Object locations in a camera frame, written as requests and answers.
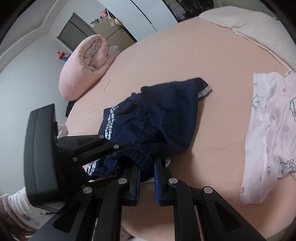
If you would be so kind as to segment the pink printed pajama garment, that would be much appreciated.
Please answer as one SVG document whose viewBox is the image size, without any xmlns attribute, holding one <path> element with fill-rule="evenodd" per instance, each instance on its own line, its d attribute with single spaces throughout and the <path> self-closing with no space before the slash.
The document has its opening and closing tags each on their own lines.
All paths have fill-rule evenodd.
<svg viewBox="0 0 296 241">
<path fill-rule="evenodd" d="M 295 178 L 295 72 L 255 73 L 241 202 L 261 203 L 287 175 Z"/>
</svg>

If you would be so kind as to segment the navy blue striped shorts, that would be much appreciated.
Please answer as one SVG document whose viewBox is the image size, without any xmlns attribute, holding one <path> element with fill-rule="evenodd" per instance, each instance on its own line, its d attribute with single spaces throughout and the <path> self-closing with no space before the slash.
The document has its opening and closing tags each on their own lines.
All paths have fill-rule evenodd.
<svg viewBox="0 0 296 241">
<path fill-rule="evenodd" d="M 122 156 L 141 168 L 142 182 L 154 177 L 154 163 L 170 162 L 190 146 L 197 122 L 199 99 L 211 92 L 201 78 L 142 87 L 140 93 L 103 113 L 99 134 L 120 146 L 128 147 L 114 157 L 91 162 L 91 179 L 113 176 L 124 168 Z"/>
</svg>

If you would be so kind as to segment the fluffy white pink sleeve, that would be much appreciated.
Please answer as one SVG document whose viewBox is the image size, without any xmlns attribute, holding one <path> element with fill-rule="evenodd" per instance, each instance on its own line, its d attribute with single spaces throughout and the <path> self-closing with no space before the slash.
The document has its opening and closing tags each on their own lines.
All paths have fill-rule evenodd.
<svg viewBox="0 0 296 241">
<path fill-rule="evenodd" d="M 1 196 L 1 219 L 17 232 L 36 232 L 52 216 L 49 211 L 36 208 L 29 202 L 25 187 L 13 195 Z"/>
</svg>

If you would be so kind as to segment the rolled pink quilt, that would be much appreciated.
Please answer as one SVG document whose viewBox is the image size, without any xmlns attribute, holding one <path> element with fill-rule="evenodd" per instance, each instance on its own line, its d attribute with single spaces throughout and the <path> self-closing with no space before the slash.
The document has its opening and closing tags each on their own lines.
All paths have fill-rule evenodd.
<svg viewBox="0 0 296 241">
<path fill-rule="evenodd" d="M 79 99 L 97 83 L 117 55 L 118 46 L 109 46 L 102 35 L 84 39 L 65 62 L 59 78 L 59 91 L 64 100 Z"/>
</svg>

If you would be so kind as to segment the beige cabinet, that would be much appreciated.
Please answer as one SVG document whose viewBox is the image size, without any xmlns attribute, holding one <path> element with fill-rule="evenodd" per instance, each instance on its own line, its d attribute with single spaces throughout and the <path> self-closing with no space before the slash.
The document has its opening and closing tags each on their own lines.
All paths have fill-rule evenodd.
<svg viewBox="0 0 296 241">
<path fill-rule="evenodd" d="M 124 26 L 116 25 L 108 18 L 93 20 L 91 25 L 95 33 L 107 39 L 109 46 L 118 46 L 121 52 L 137 42 Z"/>
</svg>

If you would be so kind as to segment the pink bed sheet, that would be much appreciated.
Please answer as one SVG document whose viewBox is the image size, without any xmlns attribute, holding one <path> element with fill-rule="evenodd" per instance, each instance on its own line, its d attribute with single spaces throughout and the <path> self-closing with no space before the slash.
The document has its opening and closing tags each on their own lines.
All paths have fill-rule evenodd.
<svg viewBox="0 0 296 241">
<path fill-rule="evenodd" d="M 145 115 L 186 147 L 172 158 L 173 176 L 195 188 L 212 186 L 262 236 L 270 238 L 295 218 L 295 181 L 278 180 L 261 204 L 245 205 L 240 188 L 253 94 L 253 74 L 286 73 L 274 56 L 232 31 L 194 18 L 135 43 L 120 53 L 103 77 L 73 106 L 69 135 L 103 132 L 123 137 L 140 115 L 120 120 L 119 104 L 139 92 Z"/>
</svg>

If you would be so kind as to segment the white curved wardrobe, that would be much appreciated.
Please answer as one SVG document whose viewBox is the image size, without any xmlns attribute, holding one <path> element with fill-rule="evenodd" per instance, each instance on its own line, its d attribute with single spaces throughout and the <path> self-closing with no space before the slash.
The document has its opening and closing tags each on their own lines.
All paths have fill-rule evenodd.
<svg viewBox="0 0 296 241">
<path fill-rule="evenodd" d="M 165 30 L 177 20 L 162 0 L 99 0 L 137 40 Z"/>
</svg>

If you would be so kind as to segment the white knitted blanket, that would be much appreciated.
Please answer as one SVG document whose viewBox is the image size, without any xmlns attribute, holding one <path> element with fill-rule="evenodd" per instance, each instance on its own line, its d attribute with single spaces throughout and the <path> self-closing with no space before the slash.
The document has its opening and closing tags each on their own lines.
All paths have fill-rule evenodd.
<svg viewBox="0 0 296 241">
<path fill-rule="evenodd" d="M 210 9 L 198 18 L 244 37 L 272 54 L 285 68 L 295 71 L 295 43 L 279 20 L 236 6 Z"/>
</svg>

